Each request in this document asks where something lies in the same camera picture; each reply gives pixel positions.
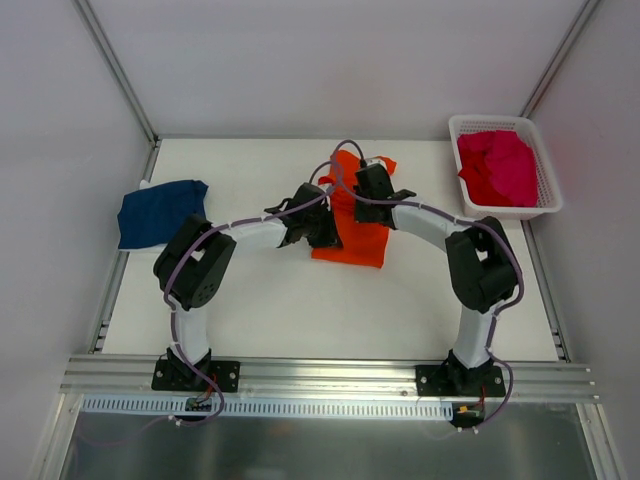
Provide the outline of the orange t shirt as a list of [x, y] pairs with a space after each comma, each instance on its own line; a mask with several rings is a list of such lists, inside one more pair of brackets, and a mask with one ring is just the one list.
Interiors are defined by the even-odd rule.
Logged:
[[[356, 171], [360, 168], [359, 158], [349, 151], [340, 150], [337, 162], [343, 168], [344, 184], [353, 192], [357, 181]], [[395, 170], [387, 170], [393, 175]], [[330, 167], [329, 173], [320, 177], [319, 185], [334, 185], [336, 171]], [[355, 198], [342, 187], [330, 195], [331, 210], [334, 213], [341, 248], [313, 248], [311, 258], [329, 262], [382, 268], [385, 259], [389, 228], [377, 224], [362, 224], [355, 221]]]

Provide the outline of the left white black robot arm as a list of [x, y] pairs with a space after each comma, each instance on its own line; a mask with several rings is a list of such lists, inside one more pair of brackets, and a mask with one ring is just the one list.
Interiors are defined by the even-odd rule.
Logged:
[[305, 239], [313, 248], [341, 244], [329, 194], [303, 183], [293, 197], [264, 214], [213, 226], [192, 214], [157, 258], [153, 273], [170, 308], [170, 346], [155, 365], [155, 391], [204, 391], [211, 382], [224, 392], [237, 389], [229, 377], [239, 364], [212, 359], [206, 305], [217, 294], [233, 257], [282, 248]]

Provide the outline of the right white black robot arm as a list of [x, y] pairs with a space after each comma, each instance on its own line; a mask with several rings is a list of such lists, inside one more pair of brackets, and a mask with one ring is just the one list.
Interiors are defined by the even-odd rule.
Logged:
[[409, 233], [446, 255], [453, 292], [461, 303], [454, 346], [427, 382], [457, 395], [474, 395], [489, 376], [489, 349], [497, 317], [521, 292], [522, 271], [502, 224], [494, 217], [472, 221], [421, 203], [406, 189], [396, 191], [386, 168], [360, 163], [353, 187], [355, 219]]

